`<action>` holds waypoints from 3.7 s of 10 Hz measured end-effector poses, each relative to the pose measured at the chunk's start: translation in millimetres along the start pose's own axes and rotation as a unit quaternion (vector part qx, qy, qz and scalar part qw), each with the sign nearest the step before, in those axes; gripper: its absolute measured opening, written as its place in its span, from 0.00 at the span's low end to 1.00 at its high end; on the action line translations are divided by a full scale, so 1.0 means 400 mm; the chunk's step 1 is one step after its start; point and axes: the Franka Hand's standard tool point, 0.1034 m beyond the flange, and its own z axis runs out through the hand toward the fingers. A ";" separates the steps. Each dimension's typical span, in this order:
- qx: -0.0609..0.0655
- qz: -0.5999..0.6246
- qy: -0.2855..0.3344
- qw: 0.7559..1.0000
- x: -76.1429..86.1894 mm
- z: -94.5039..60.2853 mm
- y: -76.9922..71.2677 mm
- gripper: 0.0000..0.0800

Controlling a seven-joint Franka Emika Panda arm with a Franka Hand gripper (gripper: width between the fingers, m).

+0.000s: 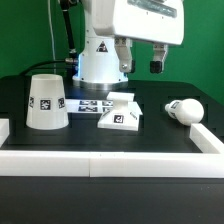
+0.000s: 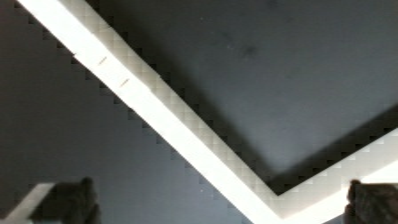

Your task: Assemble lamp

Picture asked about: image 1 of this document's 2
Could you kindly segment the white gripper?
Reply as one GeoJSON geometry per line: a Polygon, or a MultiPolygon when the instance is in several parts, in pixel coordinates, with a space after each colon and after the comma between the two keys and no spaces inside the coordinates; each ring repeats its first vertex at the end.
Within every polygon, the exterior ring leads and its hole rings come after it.
{"type": "Polygon", "coordinates": [[[119,70],[123,73],[135,71],[131,39],[159,42],[153,45],[150,72],[160,74],[168,54],[167,44],[180,45],[183,41],[183,2],[92,0],[92,24],[97,35],[116,37],[114,47],[119,59],[119,70]]]}

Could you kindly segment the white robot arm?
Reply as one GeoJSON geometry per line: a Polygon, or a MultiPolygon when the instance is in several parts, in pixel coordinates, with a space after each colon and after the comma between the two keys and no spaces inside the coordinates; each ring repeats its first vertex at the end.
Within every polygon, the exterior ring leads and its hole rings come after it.
{"type": "Polygon", "coordinates": [[[125,86],[135,71],[134,41],[153,45],[150,72],[159,74],[170,45],[184,38],[183,0],[81,0],[85,46],[73,83],[94,90],[125,86]]]}

